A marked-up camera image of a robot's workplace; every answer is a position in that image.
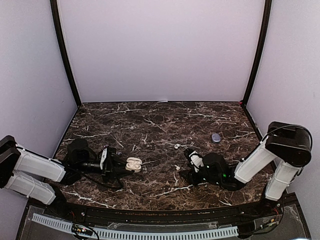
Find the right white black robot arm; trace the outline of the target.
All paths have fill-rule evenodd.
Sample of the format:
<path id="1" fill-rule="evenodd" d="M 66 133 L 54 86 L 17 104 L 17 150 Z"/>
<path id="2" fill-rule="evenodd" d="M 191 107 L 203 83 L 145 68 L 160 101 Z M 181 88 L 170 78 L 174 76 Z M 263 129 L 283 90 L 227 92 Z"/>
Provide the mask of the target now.
<path id="1" fill-rule="evenodd" d="M 264 190 L 264 199 L 255 205 L 255 213 L 266 217 L 275 208 L 286 188 L 312 159 L 313 138 L 304 126 L 273 121 L 254 150 L 237 164 L 228 165 L 221 154 L 205 156 L 187 148 L 183 154 L 190 169 L 179 175 L 189 185 L 202 182 L 218 185 L 228 191 L 238 191 L 275 159 L 280 163 Z"/>

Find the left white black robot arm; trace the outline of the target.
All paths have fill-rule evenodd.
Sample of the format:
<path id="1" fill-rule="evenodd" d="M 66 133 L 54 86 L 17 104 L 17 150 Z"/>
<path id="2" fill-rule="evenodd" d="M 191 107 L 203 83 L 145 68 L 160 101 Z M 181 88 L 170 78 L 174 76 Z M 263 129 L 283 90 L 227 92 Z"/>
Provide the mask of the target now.
<path id="1" fill-rule="evenodd" d="M 59 189 L 35 176 L 70 186 L 81 178 L 92 181 L 89 174 L 99 174 L 102 182 L 96 181 L 97 185 L 117 191 L 123 188 L 120 178 L 132 173 L 115 148 L 107 146 L 96 154 L 84 138 L 77 138 L 67 146 L 62 161 L 24 148 L 11 135 L 0 141 L 0 187 L 51 205 L 51 210 L 60 218 L 69 216 L 70 206 L 64 202 Z"/>

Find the beige earbud charging case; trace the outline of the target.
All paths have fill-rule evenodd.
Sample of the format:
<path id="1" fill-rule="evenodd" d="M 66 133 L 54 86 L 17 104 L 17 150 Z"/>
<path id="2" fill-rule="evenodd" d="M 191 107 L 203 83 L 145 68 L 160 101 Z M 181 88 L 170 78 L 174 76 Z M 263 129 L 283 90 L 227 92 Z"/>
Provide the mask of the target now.
<path id="1" fill-rule="evenodd" d="M 129 157 L 126 160 L 125 169 L 127 171 L 134 171 L 135 173 L 138 173 L 142 169 L 142 160 L 137 157 Z"/>

